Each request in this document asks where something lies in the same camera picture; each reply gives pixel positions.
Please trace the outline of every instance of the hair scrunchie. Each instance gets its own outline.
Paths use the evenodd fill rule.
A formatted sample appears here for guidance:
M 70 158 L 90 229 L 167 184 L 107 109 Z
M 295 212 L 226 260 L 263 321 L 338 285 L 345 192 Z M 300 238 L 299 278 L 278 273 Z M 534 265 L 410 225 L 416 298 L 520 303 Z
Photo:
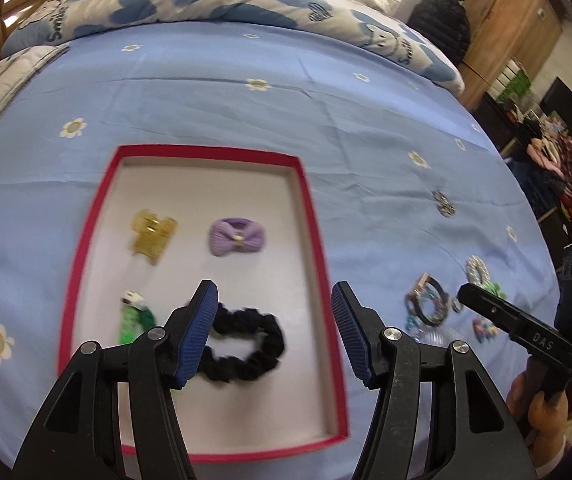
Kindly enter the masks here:
M 213 330 L 221 335 L 240 334 L 256 336 L 263 333 L 259 349 L 245 360 L 228 356 L 215 359 L 212 348 L 207 346 L 201 355 L 197 371 L 211 381 L 229 383 L 231 380 L 256 381 L 266 372 L 276 368 L 279 357 L 285 350 L 284 336 L 272 314 L 260 314 L 254 308 L 229 312 L 223 304 L 217 306 L 212 324 Z

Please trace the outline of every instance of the screw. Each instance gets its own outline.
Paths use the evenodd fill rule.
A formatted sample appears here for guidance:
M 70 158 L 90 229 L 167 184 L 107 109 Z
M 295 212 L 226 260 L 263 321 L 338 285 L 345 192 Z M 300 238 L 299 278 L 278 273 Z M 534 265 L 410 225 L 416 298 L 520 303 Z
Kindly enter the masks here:
M 384 336 L 386 339 L 390 339 L 392 341 L 399 341 L 402 338 L 402 331 L 398 328 L 386 328 L 384 330 Z
M 459 352 L 460 354 L 467 354 L 470 346 L 465 341 L 455 341 L 452 344 L 452 348 L 455 352 Z
M 82 354 L 86 355 L 92 354 L 96 349 L 97 349 L 97 343 L 95 343 L 95 341 L 86 341 L 81 346 Z
M 148 331 L 148 339 L 152 339 L 153 341 L 157 341 L 165 336 L 165 330 L 160 326 L 156 326 L 155 328 L 151 328 Z

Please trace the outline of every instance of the black bag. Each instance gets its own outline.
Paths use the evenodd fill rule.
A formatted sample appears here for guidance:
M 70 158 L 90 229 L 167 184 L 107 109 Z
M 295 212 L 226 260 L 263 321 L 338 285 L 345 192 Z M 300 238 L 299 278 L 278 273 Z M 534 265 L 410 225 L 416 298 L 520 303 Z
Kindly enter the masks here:
M 470 47 L 470 22 L 462 0 L 423 0 L 408 20 L 413 28 L 459 65 Z

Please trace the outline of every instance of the silver scrunchie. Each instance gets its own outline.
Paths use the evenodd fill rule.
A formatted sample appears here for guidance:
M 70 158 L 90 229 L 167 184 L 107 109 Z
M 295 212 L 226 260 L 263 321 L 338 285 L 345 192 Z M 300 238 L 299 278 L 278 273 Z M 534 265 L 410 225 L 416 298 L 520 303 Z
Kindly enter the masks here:
M 468 276 L 468 282 L 473 285 L 482 288 L 492 285 L 488 267 L 486 267 L 479 256 L 470 256 L 470 258 L 468 258 L 466 262 L 466 275 Z

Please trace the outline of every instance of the purple bow hair clip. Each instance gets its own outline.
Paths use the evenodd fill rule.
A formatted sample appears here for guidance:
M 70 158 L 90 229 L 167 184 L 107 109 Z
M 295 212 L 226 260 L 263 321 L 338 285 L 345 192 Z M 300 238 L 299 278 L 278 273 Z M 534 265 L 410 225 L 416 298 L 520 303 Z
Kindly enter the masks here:
M 210 227 L 210 252 L 224 256 L 230 251 L 256 253 L 266 242 L 263 226 L 248 218 L 224 218 Z

